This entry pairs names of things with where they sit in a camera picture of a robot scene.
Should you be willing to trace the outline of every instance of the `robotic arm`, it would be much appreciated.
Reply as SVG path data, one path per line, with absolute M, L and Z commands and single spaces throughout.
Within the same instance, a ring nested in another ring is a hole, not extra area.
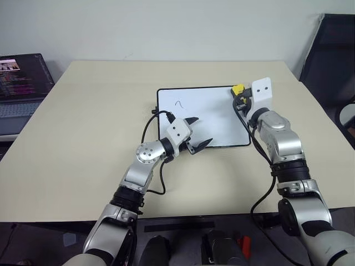
M 332 217 L 317 186 L 311 179 L 300 138 L 290 122 L 271 111 L 271 81 L 254 81 L 251 88 L 232 88 L 233 107 L 256 128 L 266 144 L 271 175 L 277 177 L 278 203 L 283 230 L 298 237 L 315 266 L 355 264 L 355 237 L 332 227 Z
M 142 143 L 138 146 L 134 161 L 128 168 L 113 199 L 104 208 L 84 244 L 83 254 L 67 261 L 64 266 L 109 266 L 124 265 L 127 257 L 129 264 L 136 246 L 135 225 L 139 207 L 144 205 L 144 195 L 153 177 L 153 169 L 160 161 L 172 161 L 180 151 L 189 150 L 195 154 L 203 150 L 212 139 L 197 147 L 189 143 L 192 129 L 190 125 L 198 120 L 175 118 L 169 112 L 171 123 L 166 131 L 167 137 Z

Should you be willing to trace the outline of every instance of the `black device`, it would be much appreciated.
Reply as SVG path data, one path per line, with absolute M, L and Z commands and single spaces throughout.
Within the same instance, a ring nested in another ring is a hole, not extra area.
M 53 86 L 41 54 L 0 57 L 0 141 L 21 132 Z

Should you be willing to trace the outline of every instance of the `beige tabletop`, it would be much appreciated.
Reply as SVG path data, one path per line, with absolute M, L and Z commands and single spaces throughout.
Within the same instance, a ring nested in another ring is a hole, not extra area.
M 77 61 L 0 162 L 0 221 L 96 220 L 133 160 L 159 88 L 266 76 L 274 110 L 300 136 L 328 206 L 354 206 L 354 150 L 283 62 Z M 146 141 L 157 136 L 155 121 Z M 160 190 L 154 175 L 150 188 Z M 253 145 L 184 152 L 164 167 L 164 179 L 167 193 L 148 193 L 142 217 L 247 213 L 271 183 Z M 277 211 L 279 199 L 273 191 L 257 211 Z

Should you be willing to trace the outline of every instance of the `wire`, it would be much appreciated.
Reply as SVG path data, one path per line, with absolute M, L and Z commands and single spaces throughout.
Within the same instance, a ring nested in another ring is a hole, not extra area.
M 265 153 L 264 149 L 262 148 L 262 146 L 260 145 L 260 143 L 258 142 L 258 140 L 255 138 L 255 131 L 256 131 L 256 127 L 253 128 L 253 131 L 251 132 L 249 127 L 247 126 L 247 124 L 245 123 L 244 119 L 241 117 L 241 115 L 239 114 L 239 112 L 237 110 L 235 110 L 236 115 L 238 116 L 238 118 L 240 119 L 240 121 L 242 122 L 243 126 L 245 127 L 246 131 L 248 132 L 255 149 L 260 153 L 260 155 L 262 157 L 265 158 L 265 160 L 268 162 L 269 165 L 272 165 L 271 160 L 269 159 L 269 157 L 267 156 L 267 154 Z M 285 252 L 282 251 L 282 249 L 272 240 L 272 238 L 266 233 L 266 231 L 257 223 L 257 220 L 255 219 L 255 214 L 254 214 L 254 210 L 255 208 L 265 199 L 267 198 L 268 195 L 270 195 L 270 193 L 272 192 L 273 188 L 275 187 L 276 184 L 276 177 L 273 176 L 272 177 L 272 182 L 271 182 L 271 186 L 270 188 L 266 191 L 266 193 L 257 200 L 257 202 L 254 203 L 254 205 L 251 207 L 250 209 L 250 216 L 251 219 L 253 220 L 254 224 L 257 226 L 257 228 L 259 228 L 259 230 L 266 236 L 266 238 L 271 242 L 271 244 L 277 249 L 278 252 L 280 252 L 281 255 L 283 255 L 289 262 L 291 262 L 292 264 L 296 265 L 296 266 L 303 266 L 303 264 L 300 264 L 298 262 L 295 262 L 293 259 L 291 259 Z
M 151 192 L 151 193 L 158 194 L 158 195 L 164 195 L 165 194 L 166 189 L 165 189 L 165 183 L 164 183 L 164 179 L 163 179 L 163 166 L 165 164 L 166 164 L 165 162 L 162 162 L 161 165 L 160 165 L 160 170 L 159 170 L 160 182 L 161 182 L 161 186 L 163 187 L 163 192 L 158 192 L 158 191 L 155 191 L 155 190 L 147 190 L 147 192 Z
M 156 112 L 156 113 L 148 120 L 148 122 L 146 123 L 146 125 L 145 125 L 145 127 L 144 127 L 143 134 L 142 134 L 142 139 L 141 139 L 141 142 L 140 142 L 140 143 L 143 143 L 143 142 L 144 142 L 145 133 L 146 133 L 146 130 L 147 130 L 147 128 L 148 128 L 150 122 L 152 122 L 153 119 L 156 118 L 158 115 L 163 114 L 163 113 L 168 114 L 169 112 L 167 112 L 167 111 L 159 111 L 159 112 Z
M 167 111 L 159 111 L 159 112 L 156 112 L 149 120 L 148 122 L 146 123 L 145 127 L 144 127 L 144 130 L 143 130 L 143 134 L 142 134 L 142 139 L 141 139 L 141 142 L 140 143 L 143 143 L 144 142 L 144 137 L 145 137 L 145 133 L 146 133 L 146 130 L 149 126 L 149 124 L 153 121 L 154 118 L 156 118 L 158 115 L 160 114 L 168 114 L 169 112 Z M 166 192 L 166 188 L 165 188 L 165 183 L 164 183 L 164 179 L 163 179 L 163 166 L 166 164 L 166 162 L 162 162 L 161 165 L 160 165 L 160 170 L 159 170 L 159 175 L 160 175 L 160 182 L 161 182 L 161 186 L 163 187 L 163 192 L 158 192 L 158 191 L 155 191 L 155 190 L 147 190 L 147 192 L 151 192 L 151 193 L 154 193 L 154 194 L 158 194 L 158 195 L 164 195 L 165 192 Z
M 236 98 L 234 98 L 233 100 L 233 107 L 236 105 Z M 246 129 L 246 131 L 248 132 L 254 147 L 256 148 L 256 150 L 260 153 L 260 155 L 262 157 L 265 158 L 265 160 L 268 162 L 269 165 L 272 165 L 271 160 L 269 159 L 269 157 L 267 157 L 267 154 L 265 153 L 265 151 L 263 150 L 263 148 L 261 147 L 260 143 L 258 142 L 258 140 L 255 138 L 254 133 L 256 130 L 256 127 L 253 128 L 253 132 L 250 131 L 248 125 L 245 123 L 244 119 L 242 118 L 242 116 L 239 114 L 238 110 L 235 110 L 236 115 L 238 116 L 239 120 L 242 122 L 244 128 Z
M 11 244 L 11 241 L 12 241 L 12 238 L 13 238 L 13 233 L 15 232 L 16 226 L 17 226 L 17 225 L 16 225 L 15 223 L 11 225 L 11 232 L 10 232 L 9 238 L 7 239 L 7 243 L 6 243 L 4 249 L 3 249 L 2 252 L 1 252 L 0 261 L 1 261 L 2 258 L 4 257 L 4 255 L 5 255 L 5 253 L 6 253 L 7 249 L 8 249 L 8 247 L 9 247 L 10 244 Z

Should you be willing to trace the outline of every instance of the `cable connector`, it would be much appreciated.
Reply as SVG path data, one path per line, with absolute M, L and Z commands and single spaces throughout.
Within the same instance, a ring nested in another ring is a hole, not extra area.
M 164 162 L 168 163 L 168 162 L 171 162 L 173 159 L 174 159 L 173 155 L 170 155 L 167 158 L 165 158 Z
M 171 112 L 167 112 L 166 117 L 168 118 L 169 123 L 172 123 L 175 120 L 175 115 L 173 115 Z

